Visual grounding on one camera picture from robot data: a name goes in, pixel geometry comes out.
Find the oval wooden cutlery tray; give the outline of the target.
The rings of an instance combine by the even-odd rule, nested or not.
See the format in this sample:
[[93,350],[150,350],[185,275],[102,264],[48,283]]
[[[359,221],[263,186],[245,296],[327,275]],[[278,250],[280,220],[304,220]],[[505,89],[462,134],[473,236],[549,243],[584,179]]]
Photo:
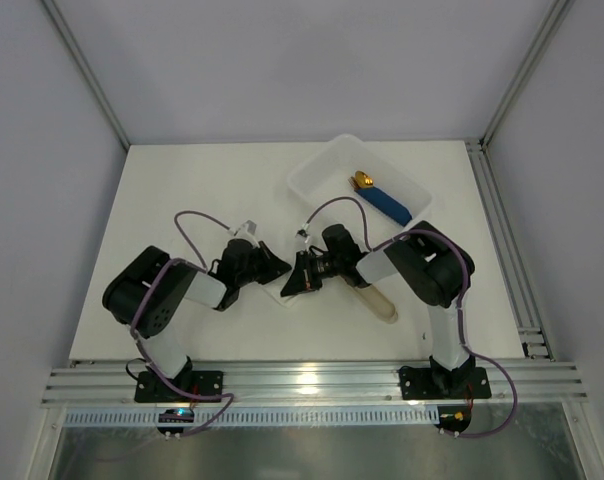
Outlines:
[[369,285],[363,288],[352,288],[355,295],[363,305],[379,320],[387,324],[394,324],[398,320],[396,306],[376,286]]

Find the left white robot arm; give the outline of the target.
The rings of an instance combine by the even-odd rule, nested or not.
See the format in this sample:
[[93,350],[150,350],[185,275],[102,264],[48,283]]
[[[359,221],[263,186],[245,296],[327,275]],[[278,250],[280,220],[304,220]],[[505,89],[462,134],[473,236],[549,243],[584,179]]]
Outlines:
[[232,239],[211,269],[147,247],[106,288],[102,305],[131,335],[144,370],[135,376],[137,403],[219,403],[221,372],[197,371],[171,325],[185,300],[223,312],[243,287],[267,285],[291,270],[262,242]]

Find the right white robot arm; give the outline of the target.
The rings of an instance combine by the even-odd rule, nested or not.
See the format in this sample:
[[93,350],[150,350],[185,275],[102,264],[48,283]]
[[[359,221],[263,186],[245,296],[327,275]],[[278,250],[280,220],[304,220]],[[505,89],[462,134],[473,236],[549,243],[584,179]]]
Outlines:
[[293,270],[280,291],[282,297],[316,292],[324,280],[339,277],[371,312],[392,323],[396,307],[375,284],[399,275],[428,307],[432,335],[429,365],[399,370],[402,397],[470,400],[473,394],[490,396],[464,339],[463,297],[475,265],[463,249],[426,221],[370,252],[361,250],[341,224],[325,228],[322,238],[324,250],[310,245],[296,253]]

